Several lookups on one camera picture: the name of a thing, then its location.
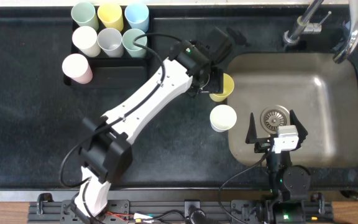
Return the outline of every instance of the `sink basin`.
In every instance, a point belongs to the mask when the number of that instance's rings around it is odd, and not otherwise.
[[[358,165],[358,82],[349,61],[336,64],[333,54],[245,54],[227,68],[234,91],[227,104],[237,113],[229,130],[233,156],[245,165],[261,154],[246,144],[254,113],[259,138],[289,125],[294,110],[309,135],[291,152],[294,165],[355,167]]]

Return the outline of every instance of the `wooden floor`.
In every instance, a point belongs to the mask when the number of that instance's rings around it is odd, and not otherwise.
[[[28,202],[0,202],[0,223],[24,224]],[[333,202],[335,221],[358,224],[358,202]]]

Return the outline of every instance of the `sink drain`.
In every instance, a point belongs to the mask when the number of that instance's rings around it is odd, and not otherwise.
[[[279,126],[287,125],[290,113],[280,105],[269,106],[260,115],[262,127],[270,134],[275,134]]]

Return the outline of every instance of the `chrome faucet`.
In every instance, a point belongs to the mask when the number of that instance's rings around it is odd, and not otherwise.
[[[309,21],[323,1],[314,0],[310,4],[303,16],[298,17],[294,28],[284,33],[284,43],[296,45],[301,34],[319,34],[321,32],[321,24],[331,15],[331,12],[328,12],[328,15],[318,24],[310,24]],[[347,42],[335,53],[333,58],[335,63],[341,63],[348,58],[358,43],[358,0],[349,0],[349,11],[351,15],[350,34]]]

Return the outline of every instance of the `white cup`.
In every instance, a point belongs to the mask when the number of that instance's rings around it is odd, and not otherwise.
[[[73,33],[73,44],[88,57],[96,57],[100,54],[98,34],[92,27],[77,28]]]
[[[223,132],[231,129],[237,121],[237,114],[233,108],[228,105],[215,106],[209,116],[211,127],[217,132]]]
[[[63,61],[62,69],[65,75],[80,84],[87,84],[92,80],[92,70],[84,55],[67,56]]]
[[[122,35],[114,28],[106,28],[100,31],[98,44],[109,57],[122,57],[124,54]]]
[[[96,10],[89,2],[76,4],[73,9],[71,9],[71,18],[73,18],[79,26],[89,26],[94,30],[99,29],[99,21],[98,16],[96,15]]]
[[[149,9],[141,2],[128,5],[125,8],[125,18],[133,29],[143,32],[149,29]]]
[[[145,57],[147,51],[143,48],[134,45],[134,39],[140,35],[143,35],[144,32],[140,29],[129,29],[122,36],[122,43],[124,44],[125,49],[128,51],[131,57]],[[139,38],[135,43],[146,46],[147,37]]]

